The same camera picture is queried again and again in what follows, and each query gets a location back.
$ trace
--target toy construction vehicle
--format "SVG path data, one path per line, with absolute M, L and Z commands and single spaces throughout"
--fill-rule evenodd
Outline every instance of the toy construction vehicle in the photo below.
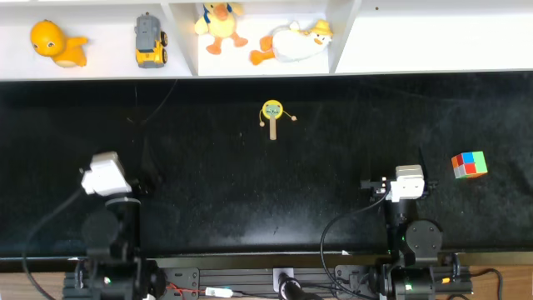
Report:
M 136 58 L 140 68 L 161 68 L 167 63 L 167 34 L 156 17 L 141 15 L 135 26 Z

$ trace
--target blue cube face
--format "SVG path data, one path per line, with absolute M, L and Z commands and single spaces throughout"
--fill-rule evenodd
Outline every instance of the blue cube face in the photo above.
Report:
M 474 155 L 472 152 L 464 152 L 463 153 L 463 162 L 464 163 L 474 163 Z

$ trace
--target rubik's cube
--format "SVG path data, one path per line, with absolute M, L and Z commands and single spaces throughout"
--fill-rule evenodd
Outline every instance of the rubik's cube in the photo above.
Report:
M 456 178 L 476 178 L 488 173 L 482 151 L 464 152 L 451 159 Z

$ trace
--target toy wheel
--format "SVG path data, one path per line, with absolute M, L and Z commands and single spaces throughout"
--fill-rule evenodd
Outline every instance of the toy wheel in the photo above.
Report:
M 162 56 L 163 56 L 163 63 L 167 63 L 167 59 L 168 59 L 167 50 L 163 49 Z
M 168 45 L 168 37 L 165 32 L 161 32 L 161 45 L 163 45 L 163 47 Z

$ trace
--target duck beak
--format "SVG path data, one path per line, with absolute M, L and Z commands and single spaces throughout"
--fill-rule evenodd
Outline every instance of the duck beak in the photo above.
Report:
M 213 12 L 215 13 L 215 16 L 217 16 L 217 18 L 221 21 L 226 21 L 227 14 L 229 13 L 227 11 L 226 5 L 222 3 L 218 4 Z

